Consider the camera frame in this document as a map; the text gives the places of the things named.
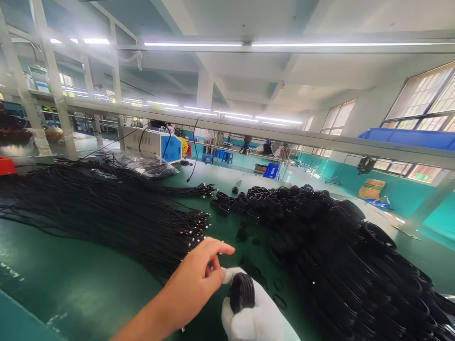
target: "white machine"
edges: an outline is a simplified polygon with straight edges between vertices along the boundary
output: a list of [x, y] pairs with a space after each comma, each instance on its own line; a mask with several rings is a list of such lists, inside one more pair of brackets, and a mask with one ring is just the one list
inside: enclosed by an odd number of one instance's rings
[[126, 126], [124, 127], [124, 135], [126, 150], [139, 152], [139, 141], [142, 135], [140, 151], [144, 156], [147, 153], [157, 154], [169, 163], [180, 162], [182, 159], [182, 142], [174, 134], [171, 134], [171, 139], [169, 140], [169, 133], [148, 129], [144, 131], [142, 128]]

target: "window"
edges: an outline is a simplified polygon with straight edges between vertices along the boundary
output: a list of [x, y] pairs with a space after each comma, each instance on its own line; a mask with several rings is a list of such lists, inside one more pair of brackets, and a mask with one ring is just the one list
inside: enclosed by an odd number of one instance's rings
[[414, 168], [408, 178], [426, 183], [432, 183], [440, 171], [442, 171], [441, 168], [418, 165]]
[[[409, 78], [381, 128], [455, 131], [455, 62]], [[441, 171], [382, 159], [374, 168], [426, 183]]]
[[71, 76], [59, 73], [60, 83], [64, 85], [74, 86], [74, 80]]
[[308, 120], [305, 124], [305, 128], [303, 128], [304, 131], [309, 131], [309, 129], [311, 127], [311, 123], [313, 123], [313, 119], [314, 119], [314, 115], [311, 115], [310, 117], [308, 117]]
[[[326, 121], [322, 127], [321, 133], [340, 136], [343, 131], [343, 127], [346, 124], [349, 115], [351, 114], [352, 108], [354, 107], [356, 99], [331, 108], [328, 111]], [[318, 156], [329, 158], [332, 154], [331, 150], [316, 148], [314, 153]]]

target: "blue stool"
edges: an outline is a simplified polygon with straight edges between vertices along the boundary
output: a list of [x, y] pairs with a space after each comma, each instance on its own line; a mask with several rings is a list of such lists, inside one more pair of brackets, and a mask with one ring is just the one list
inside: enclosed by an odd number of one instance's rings
[[233, 154], [230, 152], [224, 152], [223, 159], [221, 162], [226, 161], [227, 164], [232, 163]]
[[213, 164], [213, 156], [212, 156], [212, 154], [202, 154], [202, 162]]
[[275, 179], [278, 174], [279, 164], [269, 163], [267, 169], [265, 170], [264, 177], [269, 179]]
[[217, 162], [218, 162], [218, 158], [220, 158], [221, 161], [223, 161], [224, 153], [225, 153], [225, 151], [222, 149], [217, 149], [215, 151], [215, 157], [217, 158]]

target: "blue tray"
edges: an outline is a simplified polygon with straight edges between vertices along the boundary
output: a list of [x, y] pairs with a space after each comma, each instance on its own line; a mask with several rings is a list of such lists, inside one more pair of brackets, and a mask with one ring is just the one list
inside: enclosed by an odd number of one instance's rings
[[455, 151], [455, 132], [371, 128], [359, 138]]

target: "electric fan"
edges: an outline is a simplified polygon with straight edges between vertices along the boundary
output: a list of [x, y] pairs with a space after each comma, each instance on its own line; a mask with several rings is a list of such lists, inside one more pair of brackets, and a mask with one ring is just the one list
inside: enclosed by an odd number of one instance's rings
[[280, 141], [272, 141], [272, 153], [275, 158], [280, 161], [280, 167], [278, 168], [278, 180], [280, 179], [280, 171], [283, 168], [286, 161], [288, 161], [295, 150], [293, 144], [286, 144]]

